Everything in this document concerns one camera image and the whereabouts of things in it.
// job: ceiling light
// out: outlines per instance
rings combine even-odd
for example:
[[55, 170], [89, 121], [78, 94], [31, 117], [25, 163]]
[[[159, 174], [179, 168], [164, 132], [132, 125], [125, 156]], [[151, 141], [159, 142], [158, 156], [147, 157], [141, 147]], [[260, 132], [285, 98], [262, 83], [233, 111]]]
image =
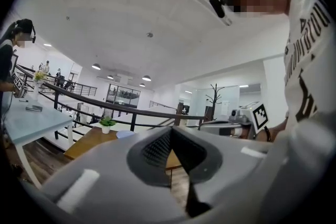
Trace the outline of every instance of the ceiling light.
[[95, 63], [94, 65], [92, 65], [92, 68], [100, 70], [100, 65]]
[[145, 81], [152, 81], [152, 79], [151, 79], [151, 77], [150, 76], [143, 76], [143, 78], [142, 78], [143, 80], [145, 80]]

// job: table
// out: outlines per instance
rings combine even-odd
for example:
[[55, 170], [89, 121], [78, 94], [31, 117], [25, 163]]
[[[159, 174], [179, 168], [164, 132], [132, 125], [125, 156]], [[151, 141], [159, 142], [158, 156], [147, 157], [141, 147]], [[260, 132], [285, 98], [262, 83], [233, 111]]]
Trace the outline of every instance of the table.
[[[28, 100], [28, 102], [20, 102], [19, 98], [13, 97], [4, 124], [28, 176], [34, 185], [40, 188], [41, 184], [29, 165], [23, 146], [45, 136], [48, 132], [68, 126], [68, 140], [71, 147], [73, 145], [72, 118], [54, 108], [41, 105], [29, 96], [21, 100]], [[26, 110], [27, 105], [38, 105], [43, 109], [41, 112]]]
[[[100, 127], [93, 127], [89, 132], [87, 132], [80, 140], [78, 140], [71, 148], [64, 152], [64, 155], [69, 159], [76, 159], [80, 155], [89, 151], [93, 147], [111, 140], [117, 140], [117, 132], [111, 130], [108, 134], [103, 134]], [[172, 171], [173, 169], [182, 167], [179, 159], [176, 157], [174, 151], [170, 152], [167, 159], [166, 170]]]

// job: wooden floor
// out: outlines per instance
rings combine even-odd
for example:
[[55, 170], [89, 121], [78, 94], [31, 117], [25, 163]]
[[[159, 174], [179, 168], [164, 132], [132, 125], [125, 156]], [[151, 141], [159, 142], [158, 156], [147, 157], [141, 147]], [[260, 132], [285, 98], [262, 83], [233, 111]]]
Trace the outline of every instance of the wooden floor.
[[[31, 168], [41, 184], [57, 170], [71, 162], [63, 155], [62, 151], [43, 138], [25, 145], [23, 149]], [[11, 164], [17, 164], [23, 168], [13, 144], [6, 149], [6, 153]], [[173, 170], [172, 174], [172, 195], [185, 208], [189, 189], [188, 174], [183, 168]], [[25, 171], [21, 174], [21, 178], [32, 183]]]

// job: potted plant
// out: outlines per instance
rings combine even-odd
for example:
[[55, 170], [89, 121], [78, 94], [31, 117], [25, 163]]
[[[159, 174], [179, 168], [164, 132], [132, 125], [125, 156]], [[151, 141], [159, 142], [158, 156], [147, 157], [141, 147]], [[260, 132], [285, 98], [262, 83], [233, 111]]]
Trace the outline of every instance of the potted plant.
[[103, 134], [108, 134], [110, 132], [110, 127], [116, 124], [110, 117], [105, 117], [104, 119], [100, 120], [101, 130]]
[[41, 84], [43, 84], [43, 79], [45, 78], [46, 74], [41, 71], [36, 71], [33, 77], [34, 82], [34, 91], [33, 91], [33, 100], [37, 100], [38, 98], [38, 88]]

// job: white table leg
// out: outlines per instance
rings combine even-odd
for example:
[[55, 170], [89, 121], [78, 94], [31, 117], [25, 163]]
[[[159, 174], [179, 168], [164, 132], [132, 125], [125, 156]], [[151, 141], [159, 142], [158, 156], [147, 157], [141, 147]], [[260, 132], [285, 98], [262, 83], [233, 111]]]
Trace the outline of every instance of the white table leg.
[[23, 167], [25, 168], [28, 176], [30, 177], [30, 179], [33, 181], [34, 185], [37, 187], [37, 188], [40, 188], [41, 187], [41, 184], [40, 182], [37, 180], [37, 177], [35, 176], [31, 166], [29, 165], [29, 162], [27, 160], [27, 157], [23, 151], [23, 148], [22, 146], [15, 146], [16, 147], [16, 151], [17, 151], [17, 154], [19, 155], [19, 158], [22, 162], [22, 165]]
[[73, 145], [72, 123], [68, 126], [68, 140], [69, 140], [69, 147], [71, 147]]

